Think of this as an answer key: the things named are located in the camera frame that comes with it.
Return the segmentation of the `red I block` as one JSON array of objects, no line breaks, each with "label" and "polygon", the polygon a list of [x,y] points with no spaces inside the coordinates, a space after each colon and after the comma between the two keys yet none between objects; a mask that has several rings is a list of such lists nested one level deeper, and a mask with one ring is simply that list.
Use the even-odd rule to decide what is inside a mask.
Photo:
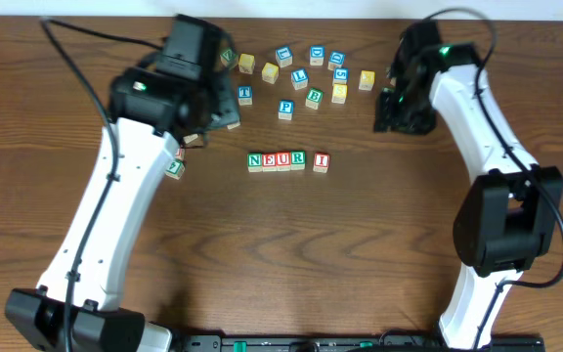
[{"label": "red I block", "polygon": [[330,155],[324,153],[314,154],[313,171],[327,173],[330,165]]}]

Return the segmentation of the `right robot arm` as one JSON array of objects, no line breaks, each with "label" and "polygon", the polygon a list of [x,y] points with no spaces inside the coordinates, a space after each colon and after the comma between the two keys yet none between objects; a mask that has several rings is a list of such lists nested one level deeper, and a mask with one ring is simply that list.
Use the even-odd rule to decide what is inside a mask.
[{"label": "right robot arm", "polygon": [[548,288],[563,279],[563,177],[522,146],[500,110],[487,57],[471,43],[447,44],[429,16],[400,37],[378,96],[373,129],[427,135],[443,119],[462,156],[470,189],[453,225],[461,266],[434,351],[541,350],[533,338],[494,341],[492,326],[514,286]]}]

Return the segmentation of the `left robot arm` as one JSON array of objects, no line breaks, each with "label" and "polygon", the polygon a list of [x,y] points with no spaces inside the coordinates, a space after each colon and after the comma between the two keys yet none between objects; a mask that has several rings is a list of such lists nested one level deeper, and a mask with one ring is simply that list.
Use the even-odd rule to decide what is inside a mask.
[{"label": "left robot arm", "polygon": [[131,253],[154,194],[180,171],[177,151],[240,119],[234,46],[219,26],[178,15],[169,36],[116,76],[97,160],[65,239],[33,288],[10,293],[5,315],[39,351],[175,351],[177,333],[124,309]]}]

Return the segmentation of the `blue P block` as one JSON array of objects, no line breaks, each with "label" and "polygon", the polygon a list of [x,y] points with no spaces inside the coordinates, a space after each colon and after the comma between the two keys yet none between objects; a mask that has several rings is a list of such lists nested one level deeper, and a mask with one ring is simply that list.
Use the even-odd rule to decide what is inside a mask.
[{"label": "blue P block", "polygon": [[278,107],[278,118],[291,120],[294,112],[294,103],[290,100],[281,100]]}]

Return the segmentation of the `green R block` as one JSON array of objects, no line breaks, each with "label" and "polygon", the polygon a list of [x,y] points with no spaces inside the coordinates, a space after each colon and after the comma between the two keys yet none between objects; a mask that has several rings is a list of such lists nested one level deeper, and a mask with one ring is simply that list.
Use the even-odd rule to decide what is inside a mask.
[{"label": "green R block", "polygon": [[290,169],[303,170],[306,167],[306,153],[304,151],[292,151],[290,153]]}]

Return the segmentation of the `red E block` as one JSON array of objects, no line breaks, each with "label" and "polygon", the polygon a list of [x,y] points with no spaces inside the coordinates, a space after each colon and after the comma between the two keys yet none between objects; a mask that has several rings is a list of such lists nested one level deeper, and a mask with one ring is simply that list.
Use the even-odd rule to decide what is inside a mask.
[{"label": "red E block", "polygon": [[277,170],[277,155],[262,154],[262,170],[264,172],[275,172]]}]

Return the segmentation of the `green N block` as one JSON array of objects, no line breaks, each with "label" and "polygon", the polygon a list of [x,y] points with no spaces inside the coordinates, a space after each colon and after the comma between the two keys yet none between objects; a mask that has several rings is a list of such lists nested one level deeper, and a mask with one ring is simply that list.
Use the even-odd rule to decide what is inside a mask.
[{"label": "green N block", "polygon": [[250,153],[247,155],[247,169],[249,172],[263,171],[263,155],[259,153]]}]

